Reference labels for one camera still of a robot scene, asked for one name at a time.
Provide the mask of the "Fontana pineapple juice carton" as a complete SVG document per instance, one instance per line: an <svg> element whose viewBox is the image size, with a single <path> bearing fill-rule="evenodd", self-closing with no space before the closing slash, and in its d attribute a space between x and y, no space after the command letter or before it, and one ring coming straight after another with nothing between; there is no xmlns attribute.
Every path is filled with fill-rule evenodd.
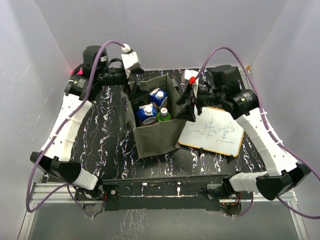
<svg viewBox="0 0 320 240"><path fill-rule="evenodd" d="M162 108L167 108L168 94L159 87L152 90L149 95L149 101L159 111Z"/></svg>

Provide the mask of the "blue red juice carton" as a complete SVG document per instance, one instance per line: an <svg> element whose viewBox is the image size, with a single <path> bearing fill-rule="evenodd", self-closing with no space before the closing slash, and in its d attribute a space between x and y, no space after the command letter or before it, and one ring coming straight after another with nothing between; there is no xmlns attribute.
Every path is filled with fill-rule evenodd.
<svg viewBox="0 0 320 240"><path fill-rule="evenodd" d="M139 106L136 115L142 127L153 125L157 122L157 109L152 103Z"/></svg>

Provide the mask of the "grey-green canvas bag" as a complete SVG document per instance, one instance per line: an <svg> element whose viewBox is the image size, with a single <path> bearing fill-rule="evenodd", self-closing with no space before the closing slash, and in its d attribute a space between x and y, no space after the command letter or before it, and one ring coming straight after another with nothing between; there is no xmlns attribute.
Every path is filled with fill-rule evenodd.
<svg viewBox="0 0 320 240"><path fill-rule="evenodd" d="M140 126L137 121L137 108L149 101L149 93L159 87L168 94L168 112L171 120L161 121L152 125ZM186 121L176 119L176 115L184 107L177 105L179 99L179 86L175 79L168 74L140 81L140 96L129 100L122 90L120 92L119 124L121 130L132 130L139 158L166 154L179 148L178 140L185 127Z"/></svg>

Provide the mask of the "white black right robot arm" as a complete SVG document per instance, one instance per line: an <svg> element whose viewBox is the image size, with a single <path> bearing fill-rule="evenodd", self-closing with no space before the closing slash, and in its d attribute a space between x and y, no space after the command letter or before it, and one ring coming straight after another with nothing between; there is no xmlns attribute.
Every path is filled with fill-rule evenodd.
<svg viewBox="0 0 320 240"><path fill-rule="evenodd" d="M226 197L233 199L240 192L251 192L272 201L299 185L311 173L310 167L297 161L272 136L257 93L240 88L235 67L220 65L213 68L214 85L206 82L205 91L198 89L199 75L200 72L194 70L183 72L181 81L186 89L176 102L183 106L177 118L195 122L204 107L221 105L249 136L266 167L264 172L236 172L226 176L222 183Z"/></svg>

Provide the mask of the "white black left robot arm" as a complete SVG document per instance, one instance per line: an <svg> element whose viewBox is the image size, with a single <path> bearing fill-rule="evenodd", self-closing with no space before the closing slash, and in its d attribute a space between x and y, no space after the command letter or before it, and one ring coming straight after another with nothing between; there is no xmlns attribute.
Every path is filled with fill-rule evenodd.
<svg viewBox="0 0 320 240"><path fill-rule="evenodd" d="M72 161L71 151L82 121L103 87L123 85L129 91L130 75L143 73L133 49L123 44L121 50L121 58L111 60L103 50L98 61L95 59L100 46L91 45L83 51L83 62L68 80L60 112L47 141L30 156L38 169L72 185L93 200L103 195L101 180L79 162Z"/></svg>

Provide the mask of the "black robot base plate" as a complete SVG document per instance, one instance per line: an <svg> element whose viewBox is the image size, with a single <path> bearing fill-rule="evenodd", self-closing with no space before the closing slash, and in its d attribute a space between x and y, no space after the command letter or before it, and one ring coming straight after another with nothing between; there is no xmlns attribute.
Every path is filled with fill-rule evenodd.
<svg viewBox="0 0 320 240"><path fill-rule="evenodd" d="M246 192L236 193L223 180L225 174L157 178L105 179L94 191L76 190L76 199L100 203L104 211L131 209L219 211L220 203L248 200Z"/></svg>

